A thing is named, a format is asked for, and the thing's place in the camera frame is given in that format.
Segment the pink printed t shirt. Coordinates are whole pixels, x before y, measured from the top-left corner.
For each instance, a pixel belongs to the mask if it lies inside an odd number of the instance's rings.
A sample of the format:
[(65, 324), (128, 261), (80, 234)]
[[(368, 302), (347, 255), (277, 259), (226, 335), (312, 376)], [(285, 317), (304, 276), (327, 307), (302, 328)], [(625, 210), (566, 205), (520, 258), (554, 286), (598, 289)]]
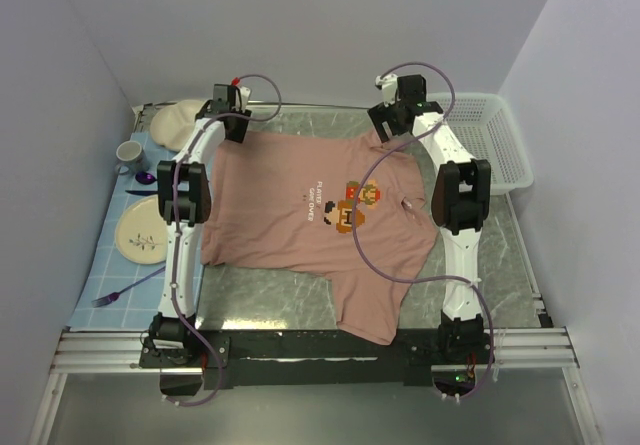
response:
[(411, 155), (375, 132), (250, 132), (213, 164), (201, 261), (327, 279), (339, 329), (387, 345), (438, 236)]

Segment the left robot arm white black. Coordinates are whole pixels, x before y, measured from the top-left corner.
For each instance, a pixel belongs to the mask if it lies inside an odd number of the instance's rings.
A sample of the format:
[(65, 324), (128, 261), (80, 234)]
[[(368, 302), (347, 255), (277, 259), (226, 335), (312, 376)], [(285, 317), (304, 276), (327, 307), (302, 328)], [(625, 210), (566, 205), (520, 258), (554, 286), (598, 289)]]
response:
[(194, 116), (189, 138), (177, 155), (157, 166), (159, 215), (167, 225), (167, 259), (158, 312), (144, 339), (178, 367), (197, 358), (194, 276), (203, 224), (211, 213), (207, 166), (224, 140), (242, 141), (251, 112), (251, 91), (238, 78), (216, 84), (213, 97)]

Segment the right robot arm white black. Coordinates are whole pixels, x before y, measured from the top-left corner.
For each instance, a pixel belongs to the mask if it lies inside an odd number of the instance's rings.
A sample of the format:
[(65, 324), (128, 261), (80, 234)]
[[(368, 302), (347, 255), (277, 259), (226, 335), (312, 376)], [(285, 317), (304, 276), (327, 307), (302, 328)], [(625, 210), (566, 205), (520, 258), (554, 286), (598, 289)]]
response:
[(487, 346), (479, 283), (478, 249), (489, 215), (491, 165), (471, 154), (427, 99), (427, 81), (419, 75), (388, 73), (375, 79), (382, 102), (368, 110), (383, 142), (409, 133), (419, 139), (434, 165), (436, 182), (431, 216), (445, 250), (445, 296), (437, 349), (449, 363), (460, 363)]

